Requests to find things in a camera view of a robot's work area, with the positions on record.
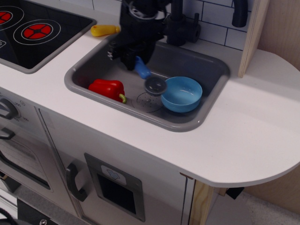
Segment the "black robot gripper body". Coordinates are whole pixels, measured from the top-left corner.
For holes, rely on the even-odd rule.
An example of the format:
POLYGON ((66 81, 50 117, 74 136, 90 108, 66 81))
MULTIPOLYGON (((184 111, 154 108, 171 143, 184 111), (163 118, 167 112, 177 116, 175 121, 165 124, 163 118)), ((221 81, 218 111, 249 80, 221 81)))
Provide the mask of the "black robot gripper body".
POLYGON ((166 6, 170 0, 123 0, 120 9, 120 33, 109 44, 108 57, 120 58, 122 48, 132 48, 136 56, 142 44, 164 37, 166 6))

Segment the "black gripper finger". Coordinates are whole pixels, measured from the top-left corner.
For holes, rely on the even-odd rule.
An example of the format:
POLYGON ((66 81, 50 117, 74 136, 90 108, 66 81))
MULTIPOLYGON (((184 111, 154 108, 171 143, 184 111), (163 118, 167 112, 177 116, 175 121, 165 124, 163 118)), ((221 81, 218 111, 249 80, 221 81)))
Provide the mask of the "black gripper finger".
POLYGON ((147 64, 155 50, 156 43, 155 42, 146 42, 142 44, 142 50, 138 53, 138 56, 142 59, 144 64, 147 64))
POLYGON ((127 70, 134 70, 135 68, 136 51, 132 48, 122 48, 120 53, 120 60, 126 66, 127 70))

